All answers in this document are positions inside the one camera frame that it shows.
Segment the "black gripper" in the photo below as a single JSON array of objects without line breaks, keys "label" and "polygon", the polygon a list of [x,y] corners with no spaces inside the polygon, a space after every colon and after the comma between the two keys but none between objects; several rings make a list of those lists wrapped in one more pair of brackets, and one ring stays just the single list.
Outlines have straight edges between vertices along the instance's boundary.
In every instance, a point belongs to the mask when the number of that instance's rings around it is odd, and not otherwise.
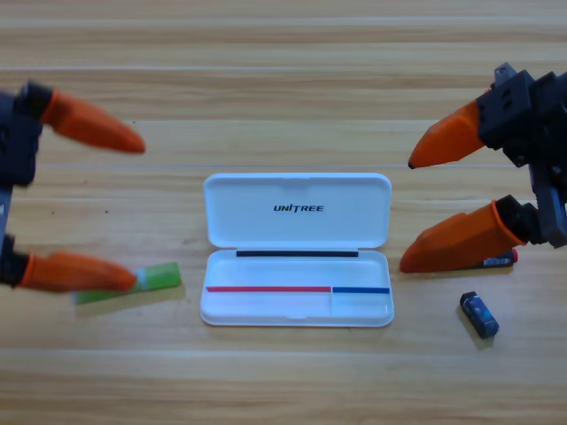
[{"label": "black gripper", "polygon": [[1,283],[47,292],[130,290],[136,275],[106,259],[71,252],[40,257],[14,250],[6,233],[12,192],[35,178],[43,124],[88,146],[145,153],[144,139],[110,113],[60,90],[27,82],[16,95],[1,93]]},{"label": "black gripper", "polygon": [[404,252],[402,272],[469,268],[526,243],[566,245],[566,75],[535,80],[502,64],[489,91],[426,130],[408,166],[459,161],[484,145],[529,167],[537,204],[507,195],[425,229]]}]

